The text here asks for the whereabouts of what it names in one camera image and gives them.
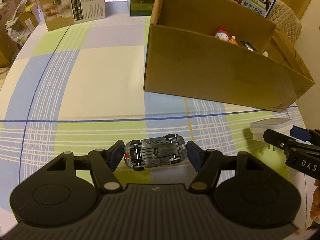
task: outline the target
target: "toy car wheel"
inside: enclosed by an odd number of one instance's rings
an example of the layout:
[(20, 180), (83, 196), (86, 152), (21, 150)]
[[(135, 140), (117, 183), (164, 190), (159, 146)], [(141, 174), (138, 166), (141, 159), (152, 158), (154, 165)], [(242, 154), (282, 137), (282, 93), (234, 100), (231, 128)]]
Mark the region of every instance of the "toy car wheel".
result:
[(135, 167), (134, 171), (144, 171), (144, 167)]
[(176, 160), (171, 161), (171, 164), (176, 164), (176, 163), (180, 163), (180, 162), (181, 162), (180, 159), (176, 159)]
[(167, 140), (170, 140), (170, 139), (173, 139), (173, 138), (175, 138), (175, 134), (174, 133), (170, 133), (170, 134), (167, 134), (166, 136), (165, 136), (165, 138), (167, 139)]
[(133, 140), (133, 141), (130, 142), (130, 144), (140, 144), (140, 143), (141, 143), (140, 140)]

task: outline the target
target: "human hand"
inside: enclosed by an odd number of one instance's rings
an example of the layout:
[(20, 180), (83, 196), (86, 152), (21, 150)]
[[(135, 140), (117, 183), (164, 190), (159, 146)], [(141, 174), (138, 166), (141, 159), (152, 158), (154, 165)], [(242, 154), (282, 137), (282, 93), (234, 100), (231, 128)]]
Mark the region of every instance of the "human hand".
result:
[(310, 211), (310, 218), (316, 220), (320, 216), (320, 181), (316, 179), (315, 186), (317, 187), (313, 193), (313, 202)]

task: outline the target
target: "yellow stripe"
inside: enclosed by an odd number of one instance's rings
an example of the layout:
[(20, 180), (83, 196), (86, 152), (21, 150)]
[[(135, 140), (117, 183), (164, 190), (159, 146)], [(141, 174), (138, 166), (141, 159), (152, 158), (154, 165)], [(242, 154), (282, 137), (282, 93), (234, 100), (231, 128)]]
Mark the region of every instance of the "yellow stripe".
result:
[[(183, 98), (183, 101), (184, 101), (184, 104), (186, 106), (186, 110), (187, 110), (187, 116), (190, 115), (190, 110), (189, 110), (189, 106), (188, 106), (188, 102), (187, 102), (187, 99), (186, 98)], [(190, 122), (190, 119), (187, 118), (187, 122), (188, 122), (188, 126), (189, 126), (189, 130), (190, 130), (190, 135), (191, 135), (191, 140), (195, 140), (194, 137), (193, 137), (193, 133), (192, 133), (192, 126), (191, 126), (191, 122)]]

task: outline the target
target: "toy car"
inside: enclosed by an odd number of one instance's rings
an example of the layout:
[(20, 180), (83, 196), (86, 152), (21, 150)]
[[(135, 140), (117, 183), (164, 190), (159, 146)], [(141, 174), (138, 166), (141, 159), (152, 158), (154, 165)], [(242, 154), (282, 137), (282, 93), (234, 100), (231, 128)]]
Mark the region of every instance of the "toy car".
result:
[(166, 136), (133, 140), (125, 146), (125, 164), (135, 170), (182, 162), (187, 157), (186, 144), (182, 136)]

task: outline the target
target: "tablecloth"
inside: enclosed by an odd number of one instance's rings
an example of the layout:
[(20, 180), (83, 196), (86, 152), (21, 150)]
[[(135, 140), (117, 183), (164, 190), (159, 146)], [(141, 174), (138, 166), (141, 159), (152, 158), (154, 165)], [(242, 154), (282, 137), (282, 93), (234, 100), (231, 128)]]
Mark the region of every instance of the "tablecloth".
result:
[[(302, 196), (299, 221), (308, 223), (307, 183), (284, 165), (280, 150), (253, 141), (250, 123), (291, 118), (304, 127), (296, 105), (282, 113), (143, 91), (149, 17), (109, 15), (52, 32), (40, 24), (14, 62), (0, 92), (0, 235), (16, 221), (9, 205), (21, 181), (63, 151), (87, 154), (118, 139), (177, 133), (226, 155), (248, 151), (288, 180)], [(196, 89), (197, 84), (190, 82)], [(134, 172), (121, 162), (122, 184), (185, 183), (196, 172), (188, 160)], [(77, 175), (90, 180), (87, 172)], [(220, 180), (234, 176), (221, 174)]]

